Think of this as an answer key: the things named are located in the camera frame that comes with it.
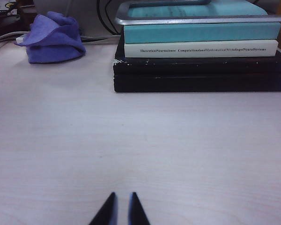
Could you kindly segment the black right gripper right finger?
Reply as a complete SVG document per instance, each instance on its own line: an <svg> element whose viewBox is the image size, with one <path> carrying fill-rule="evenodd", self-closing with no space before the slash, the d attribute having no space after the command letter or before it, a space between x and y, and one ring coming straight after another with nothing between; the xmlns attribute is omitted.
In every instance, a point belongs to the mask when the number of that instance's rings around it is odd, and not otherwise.
<svg viewBox="0 0 281 225"><path fill-rule="evenodd" d="M136 192L132 192L130 196L128 207L128 224L150 225L150 222Z"/></svg>

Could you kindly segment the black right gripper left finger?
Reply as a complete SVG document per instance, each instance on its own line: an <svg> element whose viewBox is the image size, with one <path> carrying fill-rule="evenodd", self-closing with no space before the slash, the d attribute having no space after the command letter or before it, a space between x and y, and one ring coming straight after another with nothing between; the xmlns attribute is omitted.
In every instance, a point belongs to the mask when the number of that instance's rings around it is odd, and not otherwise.
<svg viewBox="0 0 281 225"><path fill-rule="evenodd" d="M112 192L93 217L89 225L117 225L118 224L118 199Z"/></svg>

